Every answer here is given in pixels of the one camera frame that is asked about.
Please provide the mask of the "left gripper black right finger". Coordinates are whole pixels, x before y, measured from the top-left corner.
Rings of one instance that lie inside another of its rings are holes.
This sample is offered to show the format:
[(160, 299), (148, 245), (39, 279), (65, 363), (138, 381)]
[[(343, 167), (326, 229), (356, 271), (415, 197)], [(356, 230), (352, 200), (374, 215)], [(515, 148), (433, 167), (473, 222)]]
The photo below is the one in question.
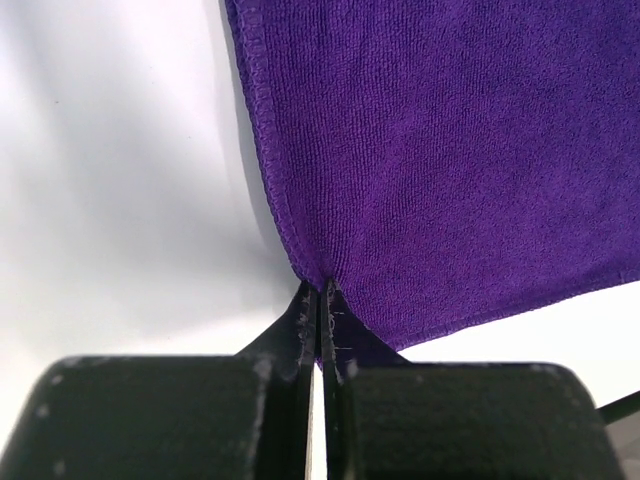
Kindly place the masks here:
[(592, 398), (552, 363), (414, 363), (328, 282), (319, 298), (331, 479), (620, 479)]

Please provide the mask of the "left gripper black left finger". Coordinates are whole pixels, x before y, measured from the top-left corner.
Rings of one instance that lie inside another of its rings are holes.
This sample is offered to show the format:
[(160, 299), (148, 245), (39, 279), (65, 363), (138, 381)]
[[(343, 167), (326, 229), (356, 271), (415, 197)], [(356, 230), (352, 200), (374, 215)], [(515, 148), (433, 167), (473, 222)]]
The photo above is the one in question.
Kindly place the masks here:
[(35, 383), (5, 479), (305, 479), (315, 289), (231, 356), (77, 356)]

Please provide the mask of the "purple towel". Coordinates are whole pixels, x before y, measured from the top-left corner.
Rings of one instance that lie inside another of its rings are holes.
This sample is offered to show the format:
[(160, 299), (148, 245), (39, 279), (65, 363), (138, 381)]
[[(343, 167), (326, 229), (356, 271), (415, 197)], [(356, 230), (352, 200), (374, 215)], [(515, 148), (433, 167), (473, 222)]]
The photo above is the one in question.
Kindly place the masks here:
[(230, 1), (294, 272), (402, 350), (639, 278), (635, 1)]

